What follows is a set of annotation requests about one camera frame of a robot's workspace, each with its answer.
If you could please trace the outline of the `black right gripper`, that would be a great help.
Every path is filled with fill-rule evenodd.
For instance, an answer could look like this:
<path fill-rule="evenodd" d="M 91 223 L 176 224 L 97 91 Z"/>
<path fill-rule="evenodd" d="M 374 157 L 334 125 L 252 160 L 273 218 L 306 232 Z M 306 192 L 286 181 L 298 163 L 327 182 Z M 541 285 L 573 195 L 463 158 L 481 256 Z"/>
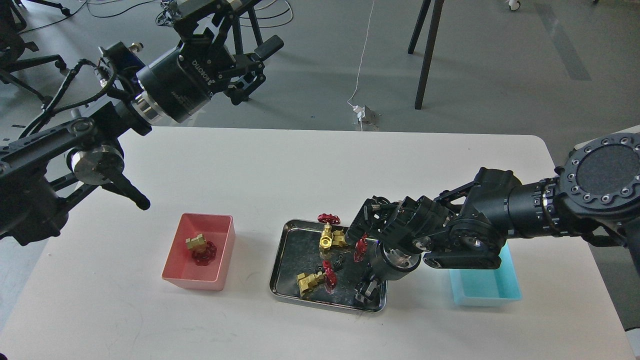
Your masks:
<path fill-rule="evenodd" d="M 388 249 L 377 243 L 367 250 L 368 267 L 358 285 L 354 288 L 354 298 L 364 305 L 375 302 L 380 297 L 382 281 L 397 281 L 416 270 L 421 261 L 420 254 L 406 254 L 399 249 Z M 370 287 L 371 299 L 361 296 L 361 289 Z"/>

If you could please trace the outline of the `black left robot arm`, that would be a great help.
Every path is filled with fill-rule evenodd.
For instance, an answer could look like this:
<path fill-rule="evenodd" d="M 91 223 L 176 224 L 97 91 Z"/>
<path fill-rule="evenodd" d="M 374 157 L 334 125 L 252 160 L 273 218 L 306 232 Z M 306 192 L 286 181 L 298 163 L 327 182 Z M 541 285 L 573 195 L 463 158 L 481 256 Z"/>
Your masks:
<path fill-rule="evenodd" d="M 283 48 L 263 41 L 254 0 L 186 0 L 175 48 L 151 64 L 138 43 L 81 59 L 20 138 L 1 148 L 1 237 L 20 245 L 57 237 L 69 212 L 101 187 L 138 208 L 150 200 L 126 178 L 118 139 L 151 132 L 163 117 L 182 123 L 222 92 L 234 105 L 265 82 L 265 60 Z"/>

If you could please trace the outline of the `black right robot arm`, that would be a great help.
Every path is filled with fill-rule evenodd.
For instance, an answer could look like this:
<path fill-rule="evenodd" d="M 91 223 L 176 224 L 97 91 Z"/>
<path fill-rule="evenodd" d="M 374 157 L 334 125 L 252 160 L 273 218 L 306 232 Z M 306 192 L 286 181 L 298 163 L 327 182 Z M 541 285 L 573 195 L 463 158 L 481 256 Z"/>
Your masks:
<path fill-rule="evenodd" d="M 537 182 L 482 167 L 435 199 L 366 199 L 346 232 L 350 240 L 377 240 L 366 251 L 356 301 L 374 301 L 384 282 L 420 261 L 435 269 L 498 269 L 509 239 L 581 237 L 597 248 L 626 248 L 638 267 L 639 152 L 637 133 L 612 133 L 573 150 L 554 177 Z"/>

